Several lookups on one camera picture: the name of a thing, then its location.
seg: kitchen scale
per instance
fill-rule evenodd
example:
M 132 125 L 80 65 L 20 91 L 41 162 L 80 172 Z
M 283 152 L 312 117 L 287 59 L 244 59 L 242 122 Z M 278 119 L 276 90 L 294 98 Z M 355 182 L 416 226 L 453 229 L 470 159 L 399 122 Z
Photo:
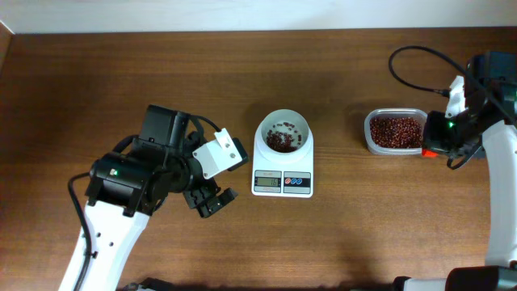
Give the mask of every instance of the kitchen scale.
M 291 143 L 294 151 L 281 153 L 270 148 L 267 139 L 273 134 L 280 135 L 283 141 L 294 140 Z M 302 115 L 281 109 L 266 116 L 255 133 L 253 153 L 251 192 L 254 195 L 299 198 L 313 195 L 313 134 Z

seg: wooden table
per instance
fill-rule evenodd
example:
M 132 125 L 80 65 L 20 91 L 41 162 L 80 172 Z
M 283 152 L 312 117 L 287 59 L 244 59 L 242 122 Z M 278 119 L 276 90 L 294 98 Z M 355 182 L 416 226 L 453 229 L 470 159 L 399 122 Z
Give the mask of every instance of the wooden table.
M 298 111 L 315 138 L 315 193 L 253 196 L 250 162 L 217 176 L 240 196 L 209 219 L 170 194 L 120 286 L 148 276 L 210 286 L 352 286 L 483 265 L 486 161 L 452 172 L 444 158 L 366 148 L 371 110 L 447 104 L 390 76 L 388 56 L 405 44 L 465 63 L 488 49 L 517 53 L 517 29 L 14 36 L 0 78 L 0 289 L 57 289 L 80 227 L 66 182 L 138 133 L 150 103 L 211 118 L 250 155 L 267 113 Z M 401 55 L 397 69 L 439 88 L 456 75 L 422 53 Z M 86 185 L 78 183 L 83 204 Z

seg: white plastic container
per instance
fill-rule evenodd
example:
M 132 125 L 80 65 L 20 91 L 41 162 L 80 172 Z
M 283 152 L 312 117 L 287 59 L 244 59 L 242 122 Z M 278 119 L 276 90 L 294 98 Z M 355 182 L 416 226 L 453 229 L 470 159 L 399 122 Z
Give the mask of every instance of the white plastic container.
M 372 133 L 370 132 L 370 120 L 380 117 L 380 118 L 398 118 L 398 117 L 413 117 L 421 126 L 422 126 L 422 134 L 423 127 L 426 124 L 427 114 L 422 110 L 411 109 L 411 108 L 385 108 L 385 109 L 376 109 L 364 120 L 364 136 L 366 137 L 366 142 L 368 143 L 368 149 L 372 154 L 383 154 L 383 155 L 409 155 L 409 154 L 422 154 L 422 148 L 415 149 L 390 149 L 382 146 L 378 146 L 372 140 Z

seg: orange object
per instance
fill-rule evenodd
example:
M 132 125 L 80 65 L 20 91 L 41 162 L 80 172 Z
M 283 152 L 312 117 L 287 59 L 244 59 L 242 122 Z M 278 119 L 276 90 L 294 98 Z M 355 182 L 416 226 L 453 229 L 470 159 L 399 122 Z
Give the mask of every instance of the orange object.
M 435 158 L 438 157 L 438 154 L 430 150 L 422 150 L 422 156 L 424 158 Z

